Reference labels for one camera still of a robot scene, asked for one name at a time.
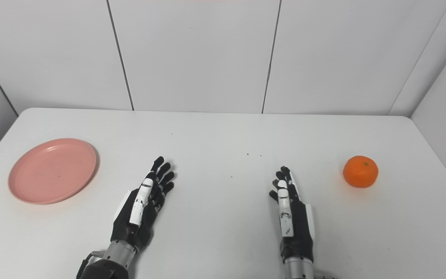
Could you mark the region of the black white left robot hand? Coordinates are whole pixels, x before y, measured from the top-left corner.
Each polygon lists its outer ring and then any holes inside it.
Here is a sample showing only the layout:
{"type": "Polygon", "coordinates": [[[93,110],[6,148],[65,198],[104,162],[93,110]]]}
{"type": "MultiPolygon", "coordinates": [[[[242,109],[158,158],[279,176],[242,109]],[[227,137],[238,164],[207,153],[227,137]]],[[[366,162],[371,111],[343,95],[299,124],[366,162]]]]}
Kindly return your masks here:
{"type": "Polygon", "coordinates": [[[153,236],[153,226],[166,196],[175,187],[175,173],[164,157],[158,157],[141,185],[126,194],[120,205],[110,237],[143,251],[153,236]]]}

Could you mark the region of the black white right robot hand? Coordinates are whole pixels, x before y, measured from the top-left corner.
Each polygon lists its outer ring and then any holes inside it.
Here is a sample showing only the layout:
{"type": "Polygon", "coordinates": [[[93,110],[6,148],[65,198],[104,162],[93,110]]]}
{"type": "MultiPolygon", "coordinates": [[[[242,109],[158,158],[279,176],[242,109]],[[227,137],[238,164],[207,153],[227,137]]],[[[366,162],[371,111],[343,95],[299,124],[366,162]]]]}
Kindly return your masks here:
{"type": "Polygon", "coordinates": [[[280,204],[279,191],[286,189],[290,201],[293,236],[285,236],[280,243],[280,256],[283,261],[290,257],[299,257],[314,262],[313,237],[309,226],[306,205],[301,201],[299,192],[292,178],[290,169],[281,166],[276,171],[276,179],[272,184],[275,190],[269,191],[269,196],[280,204]]]}

